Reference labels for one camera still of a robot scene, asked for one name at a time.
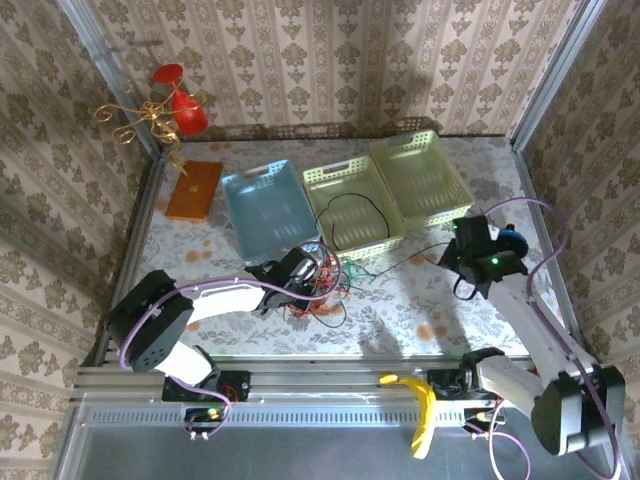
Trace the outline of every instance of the wooden board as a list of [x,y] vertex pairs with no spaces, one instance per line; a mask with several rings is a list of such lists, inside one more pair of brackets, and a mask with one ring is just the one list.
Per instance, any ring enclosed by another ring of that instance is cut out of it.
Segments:
[[189,177],[180,174],[165,215],[174,220],[206,222],[220,181],[222,164],[190,160],[184,169]]

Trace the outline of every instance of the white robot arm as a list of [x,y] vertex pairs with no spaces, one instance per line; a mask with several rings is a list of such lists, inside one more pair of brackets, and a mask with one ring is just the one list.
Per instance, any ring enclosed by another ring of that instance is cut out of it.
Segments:
[[[294,248],[281,261],[248,267],[231,281],[210,280],[186,287],[198,293],[195,299],[180,294],[174,280],[156,270],[109,313],[106,330],[121,349],[121,365],[135,372],[159,370],[191,386],[202,384],[211,379],[215,364],[202,350],[179,341],[187,325],[229,312],[265,312],[286,305],[307,310],[317,267],[311,255]],[[222,285],[206,286],[217,283]],[[157,303],[161,305],[149,312]]]
[[474,286],[474,294],[496,307],[536,366],[536,373],[522,370],[496,348],[471,352],[460,366],[463,387],[493,392],[512,403],[531,418],[540,443],[554,455],[607,443],[607,428],[585,384],[595,386],[619,433],[625,390],[620,372],[600,367],[528,285],[521,260],[528,245],[512,225],[493,240],[483,215],[458,218],[453,224],[455,239],[439,264],[458,273]]

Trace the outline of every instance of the floral wallpaper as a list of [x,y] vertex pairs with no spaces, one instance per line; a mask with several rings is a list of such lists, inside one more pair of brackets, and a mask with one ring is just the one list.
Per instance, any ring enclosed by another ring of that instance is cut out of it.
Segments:
[[108,307],[146,156],[55,2],[0,1],[0,479],[46,478]]
[[[591,350],[627,380],[640,452],[640,2],[612,0],[525,149],[569,223],[560,266]],[[557,239],[561,226],[549,218]]]
[[201,140],[510,132],[577,0],[88,0],[125,74],[180,63]]

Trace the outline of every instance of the blue object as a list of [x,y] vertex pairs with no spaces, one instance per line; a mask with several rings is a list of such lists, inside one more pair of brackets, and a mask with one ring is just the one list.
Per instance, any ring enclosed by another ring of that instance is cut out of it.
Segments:
[[511,228],[501,230],[500,233],[498,233],[496,244],[499,250],[511,250],[520,258],[524,258],[527,253],[529,253],[527,239]]
[[320,240],[313,210],[289,160],[228,175],[222,186],[240,256],[247,264],[280,260],[291,248]]

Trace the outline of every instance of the yellow banana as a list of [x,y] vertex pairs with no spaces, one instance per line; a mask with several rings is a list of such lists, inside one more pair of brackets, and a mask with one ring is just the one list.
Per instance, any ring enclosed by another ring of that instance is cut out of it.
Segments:
[[427,382],[416,377],[398,377],[397,375],[389,374],[380,377],[380,383],[382,385],[398,383],[406,385],[416,394],[420,405],[420,421],[411,441],[411,453],[414,458],[422,460],[429,453],[433,432],[436,427],[436,394]]

